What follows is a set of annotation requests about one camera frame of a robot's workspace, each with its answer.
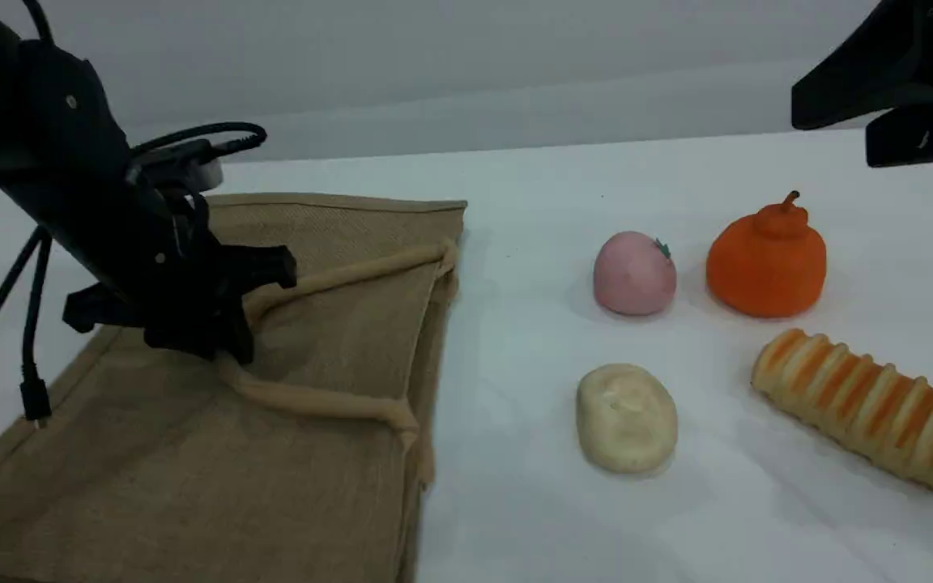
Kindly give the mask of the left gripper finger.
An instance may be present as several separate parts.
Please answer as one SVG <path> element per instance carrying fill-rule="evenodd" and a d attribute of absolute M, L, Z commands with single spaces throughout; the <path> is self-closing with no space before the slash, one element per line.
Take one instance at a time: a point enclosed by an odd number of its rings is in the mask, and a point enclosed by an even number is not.
<path fill-rule="evenodd" d="M 271 284 L 282 289 L 297 285 L 296 259 L 285 246 L 222 246 L 222 274 L 234 292 Z"/>
<path fill-rule="evenodd" d="M 80 334 L 92 332 L 97 325 L 135 329 L 146 325 L 138 304 L 101 282 L 66 297 L 63 321 Z"/>

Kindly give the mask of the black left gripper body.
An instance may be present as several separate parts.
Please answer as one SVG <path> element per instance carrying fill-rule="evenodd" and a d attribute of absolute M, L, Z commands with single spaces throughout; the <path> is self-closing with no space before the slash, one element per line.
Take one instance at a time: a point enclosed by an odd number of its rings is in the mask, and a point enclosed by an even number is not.
<path fill-rule="evenodd" d="M 16 57 L 12 102 L 31 165 L 0 171 L 0 189 L 100 281 L 121 313 L 109 325 L 144 329 L 148 346 L 251 361 L 248 288 L 207 204 L 182 218 L 134 165 L 92 64 L 39 40 Z"/>

